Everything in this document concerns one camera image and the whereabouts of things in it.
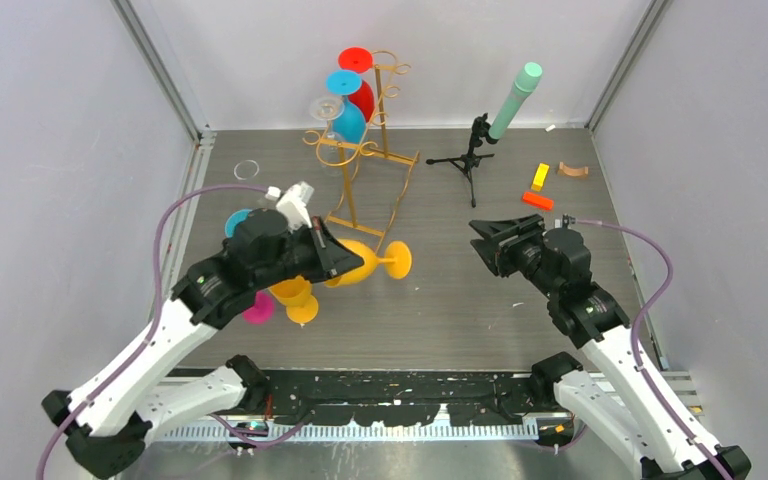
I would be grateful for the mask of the clear wine glass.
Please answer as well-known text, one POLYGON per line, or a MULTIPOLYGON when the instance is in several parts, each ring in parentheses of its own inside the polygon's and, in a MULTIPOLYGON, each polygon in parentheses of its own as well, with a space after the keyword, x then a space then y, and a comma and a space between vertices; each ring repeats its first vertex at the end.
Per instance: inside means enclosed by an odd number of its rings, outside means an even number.
POLYGON ((343 98, 341 96, 327 94, 314 99, 309 106, 309 114, 314 120, 324 125, 322 137, 333 141, 334 144, 325 144, 320 147, 320 154, 327 163, 339 163, 340 148, 337 142, 344 142, 344 138, 334 129, 333 122, 344 112, 343 98))
POLYGON ((260 173, 260 165, 257 161, 246 159, 238 162, 232 169, 232 174, 238 181, 247 181, 255 178, 260 173))

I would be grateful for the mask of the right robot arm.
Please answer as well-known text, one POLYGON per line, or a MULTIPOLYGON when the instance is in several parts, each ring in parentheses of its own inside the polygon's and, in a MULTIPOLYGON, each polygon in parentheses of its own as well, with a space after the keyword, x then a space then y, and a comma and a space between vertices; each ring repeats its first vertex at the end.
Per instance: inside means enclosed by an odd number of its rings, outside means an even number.
POLYGON ((641 317, 630 318, 592 278, 592 255, 577 219, 547 228, 539 214, 472 220, 470 244, 496 277, 520 274, 547 299, 556 329, 614 388, 605 393, 570 354, 533 365, 531 397, 559 407, 624 461, 637 479, 744 479, 744 450, 723 445, 679 399, 640 344, 641 317))

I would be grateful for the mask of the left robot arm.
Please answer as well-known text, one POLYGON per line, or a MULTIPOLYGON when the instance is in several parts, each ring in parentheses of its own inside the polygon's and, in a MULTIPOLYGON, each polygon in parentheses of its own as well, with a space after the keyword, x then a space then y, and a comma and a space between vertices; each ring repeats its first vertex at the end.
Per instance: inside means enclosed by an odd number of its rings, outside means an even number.
POLYGON ((221 410, 253 414, 265 405, 266 376, 243 355, 161 397, 152 394, 184 357, 251 308, 257 293, 296 278, 324 282, 363 264, 319 218, 293 229, 276 210, 254 210, 219 253, 187 270, 159 317, 96 377, 70 392, 50 392, 42 407, 76 463, 112 478, 169 430, 221 410))

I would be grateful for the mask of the pink wine glass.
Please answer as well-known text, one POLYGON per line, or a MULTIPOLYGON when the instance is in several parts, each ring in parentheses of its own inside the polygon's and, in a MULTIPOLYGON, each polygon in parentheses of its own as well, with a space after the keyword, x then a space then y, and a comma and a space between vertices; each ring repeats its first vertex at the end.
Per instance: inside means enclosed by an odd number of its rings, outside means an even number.
POLYGON ((271 319, 274 310, 272 296, 264 291, 259 291, 254 297, 253 305, 242 313, 242 317, 250 324, 260 325, 271 319))

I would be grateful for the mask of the yellow wine glass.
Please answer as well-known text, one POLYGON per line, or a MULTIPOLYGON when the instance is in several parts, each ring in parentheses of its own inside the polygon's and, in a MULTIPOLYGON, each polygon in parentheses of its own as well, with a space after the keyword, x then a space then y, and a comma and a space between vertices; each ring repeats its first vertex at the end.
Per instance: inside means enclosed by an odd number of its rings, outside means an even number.
POLYGON ((284 280, 268 288, 269 293, 285 308, 294 323, 311 322, 319 312, 319 303, 312 293, 312 283, 302 276, 284 280))
POLYGON ((336 288, 360 283, 367 279, 379 266, 396 280, 405 278, 411 271, 413 257, 408 245, 402 241, 393 241, 385 249, 383 257, 378 256, 370 247, 356 240, 341 239, 340 242, 351 252, 360 256, 363 265, 346 274, 324 282, 326 287, 336 288))

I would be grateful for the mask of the blue wine glass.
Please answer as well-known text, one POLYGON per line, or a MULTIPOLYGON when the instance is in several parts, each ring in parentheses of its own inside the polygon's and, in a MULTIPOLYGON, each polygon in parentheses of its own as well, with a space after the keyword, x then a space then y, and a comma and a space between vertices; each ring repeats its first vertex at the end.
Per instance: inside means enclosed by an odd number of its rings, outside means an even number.
POLYGON ((344 69, 335 70, 325 81, 328 91, 343 98, 344 112, 333 122, 334 129, 345 141, 360 144, 366 132, 366 121, 361 111, 348 99, 361 83, 361 76, 344 69))
POLYGON ((224 234, 226 238, 231 238, 234 235, 236 227, 245 221, 249 214, 251 213, 251 209, 240 209, 232 213, 226 220, 224 224, 224 234))

